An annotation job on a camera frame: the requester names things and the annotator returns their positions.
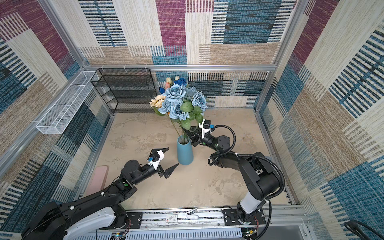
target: pink sponge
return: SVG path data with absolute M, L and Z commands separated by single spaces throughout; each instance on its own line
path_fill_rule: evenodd
M 93 171 L 93 177 L 85 190 L 85 196 L 94 194 L 104 188 L 108 175 L 108 169 L 108 166 L 98 166 L 95 168 Z

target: blue rose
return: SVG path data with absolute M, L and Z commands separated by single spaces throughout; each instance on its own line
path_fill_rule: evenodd
M 192 106 L 199 106 L 201 110 L 205 111 L 207 108 L 207 100 L 205 99 L 203 92 L 196 92 L 192 96 Z
M 166 114 L 169 112 L 169 108 L 171 105 L 172 105 L 172 103 L 170 101 L 168 101 L 168 98 L 165 98 L 163 104 L 161 105 L 161 108 L 159 108 L 158 111 L 161 114 Z
M 168 99 L 168 101 L 175 102 L 182 99 L 186 92 L 187 90 L 183 85 L 180 86 L 174 84 L 172 87 L 166 89 L 166 92 L 163 95 L 167 97 L 166 99 Z
M 187 93 L 185 94 L 187 100 L 190 100 L 190 101 L 191 101 L 191 100 L 192 100 L 192 97 L 193 97 L 193 95 L 194 95 L 195 93 L 197 93 L 197 90 L 196 90 L 195 87 L 191 87 L 191 88 L 189 88 L 189 89 L 187 90 Z
M 175 84 L 179 85 L 179 86 L 186 86 L 187 85 L 187 81 L 184 79 L 184 78 L 180 78 L 178 80 L 175 81 Z
M 189 113 L 185 113 L 180 110 L 180 106 L 183 104 L 181 99 L 178 99 L 172 102 L 169 107 L 169 118 L 178 119 L 178 120 L 186 120 L 189 117 Z

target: blue vase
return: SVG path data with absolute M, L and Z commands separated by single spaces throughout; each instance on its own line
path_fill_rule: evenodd
M 177 160 L 182 165 L 189 165 L 193 161 L 191 140 L 189 139 L 186 144 L 181 144 L 183 138 L 183 136 L 177 138 Z

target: artificial flower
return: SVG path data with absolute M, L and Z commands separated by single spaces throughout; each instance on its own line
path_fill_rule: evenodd
M 166 92 L 163 94 L 167 97 L 168 101 L 175 102 L 176 100 L 182 99 L 185 96 L 187 90 L 183 85 L 173 85 L 168 88 Z
M 149 105 L 150 105 L 151 107 L 160 108 L 160 107 L 162 106 L 162 104 L 163 104 L 165 98 L 166 98 L 166 97 L 163 96 L 163 95 L 157 95 L 157 96 L 155 97 L 155 99 L 152 99 L 152 100 L 149 102 Z
M 170 88 L 170 84 L 169 83 L 165 83 L 164 89 L 167 90 L 168 88 Z
M 185 97 L 187 100 L 191 101 L 192 100 L 192 97 L 193 95 L 197 93 L 197 90 L 195 87 L 191 87 L 187 90 L 186 94 L 185 94 Z
M 166 114 L 166 113 L 169 113 L 169 108 L 171 106 L 171 102 L 168 101 L 168 98 L 166 98 L 164 100 L 164 102 L 162 103 L 161 105 L 161 108 L 158 109 L 158 111 L 161 113 L 161 114 Z
M 180 85 L 180 86 L 182 86 L 182 85 L 186 86 L 187 81 L 184 78 L 180 78 L 178 80 L 175 80 L 175 84 Z
M 169 85 L 172 85 L 172 79 L 171 78 L 167 78 L 166 82 L 169 83 Z
M 178 120 L 186 120 L 189 117 L 189 113 L 183 112 L 180 110 L 180 106 L 183 104 L 181 99 L 172 102 L 169 108 L 169 118 L 178 119 Z
M 205 111 L 207 108 L 207 100 L 205 99 L 203 92 L 196 92 L 192 96 L 192 106 L 199 106 L 201 110 Z

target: patterned wall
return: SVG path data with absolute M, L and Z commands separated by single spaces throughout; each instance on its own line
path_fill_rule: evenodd
M 253 108 L 263 89 L 268 72 L 152 72 L 155 83 L 163 87 L 167 77 L 179 76 L 203 91 L 209 108 Z
M 52 0 L 86 60 L 271 64 L 296 0 Z
M 0 0 L 0 155 L 79 69 L 37 0 Z
M 2 155 L 79 66 L 37 0 L 0 5 Z M 20 233 L 45 203 L 73 200 L 108 120 L 92 91 L 62 135 L 33 139 L 0 180 L 1 239 Z
M 383 20 L 381 0 L 310 0 L 260 111 L 320 240 L 384 234 Z
M 109 118 L 92 90 L 62 135 L 38 133 L 0 181 L 0 231 L 21 233 L 44 204 L 74 199 Z

